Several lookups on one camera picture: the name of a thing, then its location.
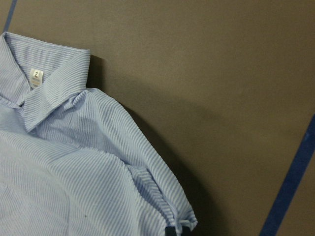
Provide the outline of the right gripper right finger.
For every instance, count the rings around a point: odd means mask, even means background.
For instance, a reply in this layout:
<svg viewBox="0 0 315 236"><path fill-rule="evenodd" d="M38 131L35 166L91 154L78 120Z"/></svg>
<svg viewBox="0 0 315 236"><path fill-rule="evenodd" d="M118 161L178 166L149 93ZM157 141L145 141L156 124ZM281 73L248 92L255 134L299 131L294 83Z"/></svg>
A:
<svg viewBox="0 0 315 236"><path fill-rule="evenodd" d="M190 228L189 227L182 227L181 236L190 236Z"/></svg>

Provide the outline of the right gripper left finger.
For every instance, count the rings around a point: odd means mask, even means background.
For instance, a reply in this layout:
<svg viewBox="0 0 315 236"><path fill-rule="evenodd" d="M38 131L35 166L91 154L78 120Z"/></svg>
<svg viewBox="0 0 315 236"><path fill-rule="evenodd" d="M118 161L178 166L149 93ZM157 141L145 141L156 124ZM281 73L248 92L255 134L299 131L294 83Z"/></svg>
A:
<svg viewBox="0 0 315 236"><path fill-rule="evenodd" d="M172 226L167 226L165 228L165 236L177 236L176 228Z"/></svg>

